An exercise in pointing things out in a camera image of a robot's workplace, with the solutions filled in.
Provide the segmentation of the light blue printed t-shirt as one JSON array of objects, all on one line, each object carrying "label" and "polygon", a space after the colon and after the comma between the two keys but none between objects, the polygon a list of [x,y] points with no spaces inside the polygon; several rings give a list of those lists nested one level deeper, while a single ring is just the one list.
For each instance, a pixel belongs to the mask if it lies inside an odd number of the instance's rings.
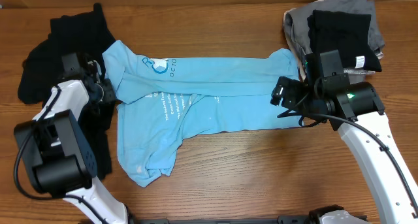
[{"label": "light blue printed t-shirt", "polygon": [[298,78],[287,49],[267,58],[156,59],[116,41],[103,53],[118,110],[118,161],[146,187],[170,175],[182,142],[196,135],[296,127],[270,102],[278,78]]}]

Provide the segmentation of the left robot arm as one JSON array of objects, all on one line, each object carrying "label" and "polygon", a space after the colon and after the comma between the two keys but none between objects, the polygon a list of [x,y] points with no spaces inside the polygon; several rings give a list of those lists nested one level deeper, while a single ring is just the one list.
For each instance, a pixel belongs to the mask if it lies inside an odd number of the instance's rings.
[{"label": "left robot arm", "polygon": [[61,58],[64,72],[51,96],[32,120],[17,124],[18,154],[13,178],[32,200],[62,199],[93,223],[135,223],[128,207],[115,199],[97,176],[97,161],[78,119],[86,108],[114,100],[99,63],[86,53]]}]

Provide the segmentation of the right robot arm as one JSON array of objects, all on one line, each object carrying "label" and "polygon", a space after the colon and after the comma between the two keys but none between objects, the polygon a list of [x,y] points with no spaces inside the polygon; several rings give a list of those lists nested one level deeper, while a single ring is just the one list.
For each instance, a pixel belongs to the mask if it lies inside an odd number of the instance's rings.
[{"label": "right robot arm", "polygon": [[280,77],[271,104],[279,118],[329,122],[345,142],[366,180],[382,223],[417,222],[417,184],[394,141],[385,107],[368,82],[352,84],[337,50],[310,54],[301,82]]}]

